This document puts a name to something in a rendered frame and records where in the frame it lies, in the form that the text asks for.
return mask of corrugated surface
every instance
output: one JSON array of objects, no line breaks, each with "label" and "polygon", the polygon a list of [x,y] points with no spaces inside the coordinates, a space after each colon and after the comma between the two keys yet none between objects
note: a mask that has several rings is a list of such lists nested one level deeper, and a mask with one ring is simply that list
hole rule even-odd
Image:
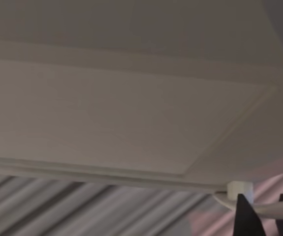
[{"label": "corrugated surface", "polygon": [[[280,193],[283,175],[255,187],[258,203]],[[187,236],[186,217],[194,236],[232,235],[234,213],[209,195],[0,176],[0,236]]]}]

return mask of white panel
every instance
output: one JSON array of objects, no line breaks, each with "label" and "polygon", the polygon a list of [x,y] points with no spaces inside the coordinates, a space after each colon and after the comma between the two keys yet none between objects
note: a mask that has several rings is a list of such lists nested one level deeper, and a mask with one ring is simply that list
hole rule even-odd
[{"label": "white panel", "polygon": [[0,61],[0,157],[182,174],[264,89]]}]

